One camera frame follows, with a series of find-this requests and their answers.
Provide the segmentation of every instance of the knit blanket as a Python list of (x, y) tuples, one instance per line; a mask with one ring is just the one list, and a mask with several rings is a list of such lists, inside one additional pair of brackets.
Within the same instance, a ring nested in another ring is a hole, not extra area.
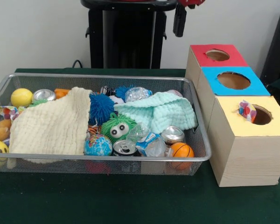
[(191, 103), (169, 92), (157, 92), (146, 99), (117, 104), (114, 109), (137, 123), (143, 122), (153, 133), (161, 133), (168, 126), (187, 130), (198, 125)]
[[(11, 126), (9, 152), (83, 155), (90, 93), (90, 90), (75, 87), (61, 99), (27, 108)], [(26, 160), (36, 163), (54, 161)], [(8, 161), (7, 166), (14, 167), (13, 162)]]

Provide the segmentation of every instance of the can pull tab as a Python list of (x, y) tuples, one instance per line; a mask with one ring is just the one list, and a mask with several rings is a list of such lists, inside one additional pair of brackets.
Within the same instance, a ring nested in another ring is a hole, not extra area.
[(128, 146), (126, 144), (122, 144), (121, 145), (121, 150), (124, 153), (129, 153), (130, 152), (130, 150), (129, 150), (129, 148), (128, 148)]
[(183, 35), (183, 30), (185, 28), (185, 23), (186, 23), (186, 16), (187, 16), (187, 11), (185, 7), (181, 3), (178, 3), (176, 6), (174, 23), (173, 23), (173, 33), (177, 37), (182, 37)]

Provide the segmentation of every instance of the crumpled plastic bottle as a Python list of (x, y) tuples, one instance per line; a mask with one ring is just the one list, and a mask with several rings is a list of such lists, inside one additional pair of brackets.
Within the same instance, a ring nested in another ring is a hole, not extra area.
[(129, 149), (134, 149), (136, 142), (146, 137), (149, 133), (150, 130), (144, 123), (140, 122), (136, 124), (126, 137), (126, 145)]
[(166, 144), (159, 134), (150, 132), (146, 137), (136, 143), (136, 148), (143, 156), (165, 157)]

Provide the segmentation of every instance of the pompom ball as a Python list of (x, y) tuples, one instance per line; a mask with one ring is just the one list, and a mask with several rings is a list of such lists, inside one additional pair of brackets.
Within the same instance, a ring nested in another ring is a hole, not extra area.
[(84, 154), (111, 155), (112, 149), (112, 143), (107, 137), (102, 134), (95, 134), (85, 142)]
[(104, 94), (90, 94), (90, 120), (91, 125), (102, 125), (110, 118), (114, 111), (114, 102)]

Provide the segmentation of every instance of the box hole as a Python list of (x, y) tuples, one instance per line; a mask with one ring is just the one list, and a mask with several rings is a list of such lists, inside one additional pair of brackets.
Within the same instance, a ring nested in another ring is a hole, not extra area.
[(230, 58), (229, 54), (225, 51), (212, 49), (206, 52), (206, 56), (214, 61), (222, 62)]
[(251, 82), (242, 74), (236, 72), (223, 72), (217, 76), (219, 82), (230, 89), (243, 90), (250, 86)]
[(271, 113), (264, 107), (258, 106), (258, 105), (253, 105), (256, 109), (256, 117), (253, 122), (255, 125), (266, 125), (271, 122), (272, 115)]

